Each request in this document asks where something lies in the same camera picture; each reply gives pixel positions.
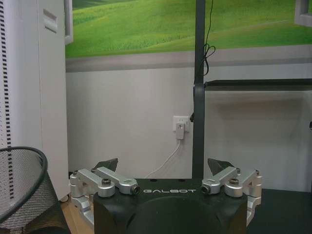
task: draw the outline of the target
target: gray wall trim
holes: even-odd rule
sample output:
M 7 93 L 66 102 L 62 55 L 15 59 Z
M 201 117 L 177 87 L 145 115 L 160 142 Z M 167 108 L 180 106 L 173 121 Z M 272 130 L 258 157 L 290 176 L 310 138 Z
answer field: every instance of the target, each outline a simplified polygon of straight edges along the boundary
M 194 67 L 193 51 L 66 59 L 66 72 Z M 312 45 L 217 50 L 210 66 L 312 63 Z

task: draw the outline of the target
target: white cable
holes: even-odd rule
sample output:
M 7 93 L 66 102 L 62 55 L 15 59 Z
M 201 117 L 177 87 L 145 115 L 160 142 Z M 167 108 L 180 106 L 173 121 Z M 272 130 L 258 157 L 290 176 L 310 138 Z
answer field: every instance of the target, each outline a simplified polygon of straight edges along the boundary
M 160 170 L 171 158 L 173 155 L 175 155 L 175 153 L 178 151 L 178 149 L 180 148 L 180 144 L 181 144 L 181 140 L 179 140 L 178 145 L 176 147 L 176 149 L 173 151 L 173 153 L 169 156 L 169 158 L 167 158 L 167 160 L 160 166 L 158 167 L 156 170 L 152 171 L 151 173 L 149 173 L 147 176 L 144 177 L 144 179 L 147 179 L 150 175 L 154 174 L 155 172 L 157 172 L 158 170 Z

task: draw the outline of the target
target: black cable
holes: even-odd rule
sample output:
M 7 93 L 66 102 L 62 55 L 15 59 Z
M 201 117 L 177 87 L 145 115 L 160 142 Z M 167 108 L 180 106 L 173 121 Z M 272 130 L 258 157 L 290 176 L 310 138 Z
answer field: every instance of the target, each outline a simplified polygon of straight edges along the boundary
M 213 14 L 213 9 L 214 9 L 214 0 L 211 1 L 211 9 L 210 9 L 210 15 L 209 15 L 209 28 L 208 28 L 208 32 L 207 32 L 207 36 L 206 36 L 206 43 L 204 44 L 204 51 L 205 51 L 205 55 L 204 55 L 204 62 L 206 63 L 207 66 L 207 71 L 204 74 L 207 75 L 209 73 L 209 63 L 208 63 L 208 58 L 213 55 L 216 51 L 216 47 L 214 45 L 210 45 L 208 43 L 208 39 L 209 39 L 209 33 L 210 33 L 210 29 L 211 29 L 211 23 L 212 23 L 212 14 Z

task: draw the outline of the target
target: power adapter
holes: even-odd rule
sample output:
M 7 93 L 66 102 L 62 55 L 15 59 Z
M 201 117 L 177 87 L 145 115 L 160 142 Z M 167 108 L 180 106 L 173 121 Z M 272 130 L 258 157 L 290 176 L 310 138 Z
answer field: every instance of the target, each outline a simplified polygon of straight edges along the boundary
M 175 131 L 176 139 L 178 139 L 178 140 L 184 139 L 184 130 L 185 130 L 184 123 L 177 123 L 176 124 L 176 131 Z

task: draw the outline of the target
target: black table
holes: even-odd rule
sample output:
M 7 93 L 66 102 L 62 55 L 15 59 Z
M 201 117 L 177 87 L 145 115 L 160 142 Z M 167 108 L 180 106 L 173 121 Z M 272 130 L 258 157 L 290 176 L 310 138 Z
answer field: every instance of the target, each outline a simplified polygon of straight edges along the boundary
M 312 194 L 262 190 L 248 234 L 312 234 Z

